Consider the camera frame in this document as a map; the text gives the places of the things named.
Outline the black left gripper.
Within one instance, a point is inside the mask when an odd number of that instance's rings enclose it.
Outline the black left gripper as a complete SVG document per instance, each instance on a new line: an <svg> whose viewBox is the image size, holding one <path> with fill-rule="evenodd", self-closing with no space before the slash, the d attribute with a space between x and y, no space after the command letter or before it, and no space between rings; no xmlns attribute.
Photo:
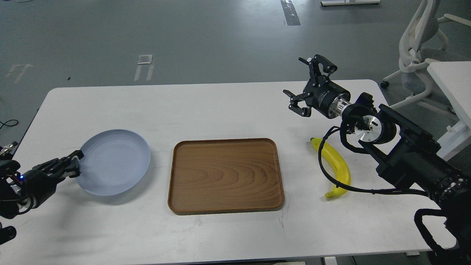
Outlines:
<svg viewBox="0 0 471 265"><path fill-rule="evenodd" d="M29 203L28 207L38 208L56 191L59 181L67 177L81 175L79 161L84 158L82 150L75 150L68 156L54 158L35 166L22 175L21 196Z"/></svg>

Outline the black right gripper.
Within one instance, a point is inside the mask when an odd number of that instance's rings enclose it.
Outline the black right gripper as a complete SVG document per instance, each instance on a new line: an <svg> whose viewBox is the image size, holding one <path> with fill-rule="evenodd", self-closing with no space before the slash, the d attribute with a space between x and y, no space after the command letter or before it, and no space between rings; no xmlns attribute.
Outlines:
<svg viewBox="0 0 471 265"><path fill-rule="evenodd" d="M322 55L314 55L313 58L299 57L299 61L309 67L310 79L304 92L295 95L284 89L283 93L290 98L288 109L303 117L311 116L314 108L328 119L339 116L336 107L340 99L350 101L351 94L343 87L330 81L330 75L337 71L337 66ZM300 107L299 103L305 101L306 107Z"/></svg>

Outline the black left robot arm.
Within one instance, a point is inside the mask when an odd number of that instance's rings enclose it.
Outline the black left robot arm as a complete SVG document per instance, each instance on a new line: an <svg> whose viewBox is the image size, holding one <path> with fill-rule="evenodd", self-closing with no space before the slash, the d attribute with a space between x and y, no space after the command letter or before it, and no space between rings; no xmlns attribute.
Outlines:
<svg viewBox="0 0 471 265"><path fill-rule="evenodd" d="M18 145L13 142L1 147L0 211L1 217L13 219L38 208L57 190L57 185L67 177L80 176L79 161L82 150L68 156L54 158L20 173L19 162L13 160L12 151Z"/></svg>

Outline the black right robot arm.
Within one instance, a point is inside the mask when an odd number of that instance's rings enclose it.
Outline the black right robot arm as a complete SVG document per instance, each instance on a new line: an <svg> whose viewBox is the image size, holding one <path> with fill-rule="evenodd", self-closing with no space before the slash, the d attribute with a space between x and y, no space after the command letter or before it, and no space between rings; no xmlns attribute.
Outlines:
<svg viewBox="0 0 471 265"><path fill-rule="evenodd" d="M340 126L331 127L321 139L318 161L325 177L337 188L381 195L421 195L438 205L438 209L419 209L414 223L422 238L442 264L470 264L470 176L451 166L437 155L440 144L432 135L385 104L374 106L372 95L363 92L354 103L349 91L330 80L338 67L322 55L299 58L309 68L309 79L301 94L285 89L289 109L300 116L317 110L328 119L341 117ZM377 163L380 178L393 188L365 189L350 186L330 176L322 164L328 137L336 131L342 145L354 152L370 155ZM445 228L457 245L445 249L433 238L423 223L425 216L445 218Z"/></svg>

